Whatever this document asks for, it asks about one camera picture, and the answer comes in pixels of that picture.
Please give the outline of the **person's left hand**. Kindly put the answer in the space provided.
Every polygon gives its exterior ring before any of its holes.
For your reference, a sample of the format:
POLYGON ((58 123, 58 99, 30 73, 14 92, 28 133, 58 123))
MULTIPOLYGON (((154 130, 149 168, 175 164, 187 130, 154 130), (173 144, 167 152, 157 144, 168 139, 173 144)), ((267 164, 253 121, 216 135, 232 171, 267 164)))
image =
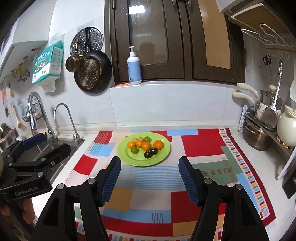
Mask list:
MULTIPOLYGON (((22 201, 22 217, 27 224, 32 223, 35 220, 35 211, 32 199, 25 199, 22 201)), ((4 216, 10 216, 11 210, 10 208, 1 201, 1 213, 4 216)))

